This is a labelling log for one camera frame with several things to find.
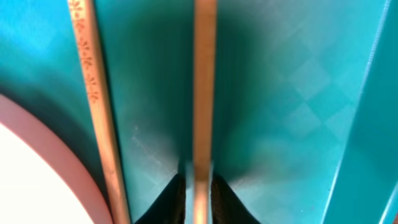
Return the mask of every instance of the teal panel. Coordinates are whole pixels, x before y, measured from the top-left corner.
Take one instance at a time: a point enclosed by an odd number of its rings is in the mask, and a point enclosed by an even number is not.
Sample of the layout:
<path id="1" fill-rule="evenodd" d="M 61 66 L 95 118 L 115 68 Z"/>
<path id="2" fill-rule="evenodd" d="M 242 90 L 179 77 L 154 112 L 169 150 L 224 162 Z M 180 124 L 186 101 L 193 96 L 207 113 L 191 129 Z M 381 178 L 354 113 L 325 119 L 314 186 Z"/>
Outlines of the teal panel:
<path id="1" fill-rule="evenodd" d="M 218 1 L 214 167 L 261 223 L 322 222 L 384 5 Z"/>
<path id="2" fill-rule="evenodd" d="M 136 221 L 192 157 L 193 1 L 99 0 L 96 10 Z"/>
<path id="3" fill-rule="evenodd" d="M 386 20 L 325 223 L 387 223 L 398 212 L 398 1 Z"/>
<path id="4" fill-rule="evenodd" d="M 66 1 L 0 1 L 0 94 L 58 135 L 106 196 Z"/>

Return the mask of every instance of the wooden stick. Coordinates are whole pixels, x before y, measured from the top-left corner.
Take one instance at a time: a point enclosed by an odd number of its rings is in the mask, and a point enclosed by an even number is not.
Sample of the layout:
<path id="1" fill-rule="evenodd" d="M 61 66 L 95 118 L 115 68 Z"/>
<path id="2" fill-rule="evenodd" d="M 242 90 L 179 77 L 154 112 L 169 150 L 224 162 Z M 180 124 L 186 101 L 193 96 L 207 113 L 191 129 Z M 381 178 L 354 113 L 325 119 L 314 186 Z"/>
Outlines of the wooden stick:
<path id="1" fill-rule="evenodd" d="M 68 0 L 115 224 L 130 224 L 92 0 Z"/>
<path id="2" fill-rule="evenodd" d="M 194 224 L 208 221 L 216 45 L 216 0 L 195 0 L 193 92 Z"/>

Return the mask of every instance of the diamond pattern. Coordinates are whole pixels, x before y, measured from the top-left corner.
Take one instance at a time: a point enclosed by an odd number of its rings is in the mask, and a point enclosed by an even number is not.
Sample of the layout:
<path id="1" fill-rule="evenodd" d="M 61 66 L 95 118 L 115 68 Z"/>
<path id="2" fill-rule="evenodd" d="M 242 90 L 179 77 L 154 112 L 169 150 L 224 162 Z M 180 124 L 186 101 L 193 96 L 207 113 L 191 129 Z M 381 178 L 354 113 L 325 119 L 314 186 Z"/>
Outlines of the diamond pattern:
<path id="1" fill-rule="evenodd" d="M 330 77 L 316 60 L 309 60 L 293 73 L 290 82 L 305 100 L 309 100 L 330 83 Z"/>

